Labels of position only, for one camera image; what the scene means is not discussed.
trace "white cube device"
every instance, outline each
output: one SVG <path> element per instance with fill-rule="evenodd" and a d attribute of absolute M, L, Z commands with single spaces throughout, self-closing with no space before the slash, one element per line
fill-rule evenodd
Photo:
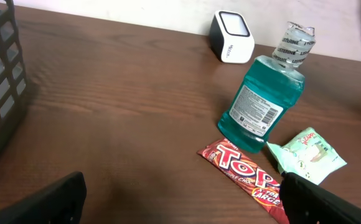
<path fill-rule="evenodd" d="M 209 39 L 211 49 L 225 63 L 246 63 L 254 51 L 254 38 L 239 13 L 216 11 Z"/>

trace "wall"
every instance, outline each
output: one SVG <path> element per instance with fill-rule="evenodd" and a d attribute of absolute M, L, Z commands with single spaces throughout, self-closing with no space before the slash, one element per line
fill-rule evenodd
<path fill-rule="evenodd" d="M 293 21 L 316 28 L 312 52 L 361 61 L 359 0 L 14 0 L 19 6 L 207 34 L 213 13 L 241 13 L 257 44 L 275 46 Z"/>

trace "green packet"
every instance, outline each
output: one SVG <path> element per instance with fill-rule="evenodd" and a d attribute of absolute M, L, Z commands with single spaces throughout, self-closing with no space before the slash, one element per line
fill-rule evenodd
<path fill-rule="evenodd" d="M 283 147 L 271 143 L 268 147 L 278 161 L 280 174 L 294 172 L 317 185 L 347 164 L 313 128 L 305 129 Z"/>

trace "brown tabletop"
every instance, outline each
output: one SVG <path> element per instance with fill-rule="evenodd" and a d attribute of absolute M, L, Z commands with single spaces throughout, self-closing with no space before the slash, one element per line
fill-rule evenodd
<path fill-rule="evenodd" d="M 201 35 L 23 7 L 16 17 L 30 103 L 0 155 L 0 209 L 79 170 L 82 223 L 276 223 L 196 154 L 222 137 L 216 123 L 252 60 L 221 63 Z M 361 207 L 361 62 L 312 54 L 299 71 L 306 89 L 270 142 L 315 128 L 348 163 L 321 187 Z M 247 156 L 281 181 L 267 148 Z"/>

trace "mouthwash bottle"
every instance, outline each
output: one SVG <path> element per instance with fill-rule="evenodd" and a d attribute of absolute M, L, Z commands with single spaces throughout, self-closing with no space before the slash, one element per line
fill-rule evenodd
<path fill-rule="evenodd" d="M 276 123 L 295 105 L 305 84 L 305 77 L 295 68 L 316 43 L 314 36 L 313 27 L 289 22 L 272 57 L 255 58 L 218 123 L 222 134 L 236 146 L 259 152 Z"/>

